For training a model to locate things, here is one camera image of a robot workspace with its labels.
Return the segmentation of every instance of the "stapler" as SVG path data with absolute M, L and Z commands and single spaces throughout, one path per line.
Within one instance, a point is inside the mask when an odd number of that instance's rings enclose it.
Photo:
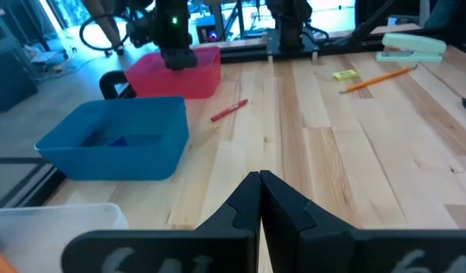
M 438 39 L 401 33 L 386 33 L 383 45 L 398 51 L 376 54 L 377 61 L 421 61 L 440 62 L 446 51 L 446 44 Z

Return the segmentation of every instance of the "pencil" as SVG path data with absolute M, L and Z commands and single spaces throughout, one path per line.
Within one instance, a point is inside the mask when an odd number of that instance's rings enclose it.
M 340 91 L 339 93 L 345 94 L 345 93 L 349 93 L 349 92 L 352 92 L 352 91 L 356 91 L 357 89 L 360 89 L 362 87 L 370 86 L 371 84 L 379 83 L 380 81 L 387 80 L 389 78 L 396 77 L 398 75 L 401 75 L 401 74 L 404 74 L 406 72 L 412 71 L 412 70 L 416 69 L 416 67 L 418 67 L 417 64 L 415 64 L 415 65 L 413 65 L 411 67 L 401 68 L 401 69 L 399 69 L 397 71 L 394 71 L 394 72 L 391 72 L 391 73 L 388 73 L 388 74 L 384 74 L 384 75 L 379 76 L 379 77 L 375 77 L 374 79 L 366 80 L 366 81 L 364 81 L 362 83 L 357 83 L 357 84 L 355 84 L 353 86 L 349 86 L 346 91 Z
M 243 99 L 241 102 L 236 103 L 235 105 L 229 107 L 226 110 L 221 111 L 219 114 L 215 115 L 214 117 L 211 118 L 212 122 L 218 121 L 224 116 L 234 112 L 235 110 L 243 107 L 246 103 L 248 102 L 248 99 Z

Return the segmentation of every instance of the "wood grain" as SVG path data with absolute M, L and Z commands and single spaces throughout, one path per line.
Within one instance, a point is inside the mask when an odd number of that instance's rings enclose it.
M 274 65 L 280 101 L 283 178 L 311 199 L 311 183 L 302 130 L 302 114 L 290 62 Z
M 389 184 L 411 227 L 454 228 L 455 223 L 435 199 L 408 149 L 399 141 L 392 125 L 375 100 L 352 100 L 352 108 L 386 173 Z
M 216 94 L 187 102 L 190 138 L 172 177 L 68 181 L 49 204 L 115 202 L 131 228 L 190 230 L 249 171 L 267 169 L 358 228 L 466 228 L 464 60 L 449 48 L 441 64 L 345 95 L 407 64 L 374 53 L 224 64 Z M 333 78 L 351 68 L 360 79 Z M 271 272 L 263 234 L 260 245 L 260 271 Z
M 358 208 L 331 128 L 305 128 L 313 201 L 342 220 L 359 226 Z
M 348 97 L 336 92 L 343 85 L 331 77 L 340 66 L 337 57 L 325 57 L 324 62 L 325 67 L 315 68 L 315 75 L 319 79 L 339 153 L 358 206 L 359 225 L 362 228 L 405 226 L 405 216 Z

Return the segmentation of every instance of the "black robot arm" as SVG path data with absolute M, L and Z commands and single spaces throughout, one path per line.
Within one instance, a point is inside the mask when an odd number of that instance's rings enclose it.
M 132 5 L 140 7 L 140 1 L 132 0 Z M 189 47 L 192 37 L 189 34 L 187 0 L 155 0 L 155 8 L 150 12 L 144 11 L 144 14 L 144 17 L 127 24 L 127 34 L 135 47 L 153 42 L 158 46 L 167 68 L 172 70 L 197 66 L 197 58 Z

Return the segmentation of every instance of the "sticky note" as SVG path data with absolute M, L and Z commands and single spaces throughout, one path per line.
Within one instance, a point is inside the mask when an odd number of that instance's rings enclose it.
M 354 70 L 347 70 L 347 71 L 340 71 L 340 72 L 336 72 L 333 74 L 333 76 L 337 79 L 337 80 L 347 80 L 347 79 L 352 79 L 352 78 L 355 78 L 355 77 L 359 77 L 359 74 L 357 74 L 357 72 L 355 72 Z

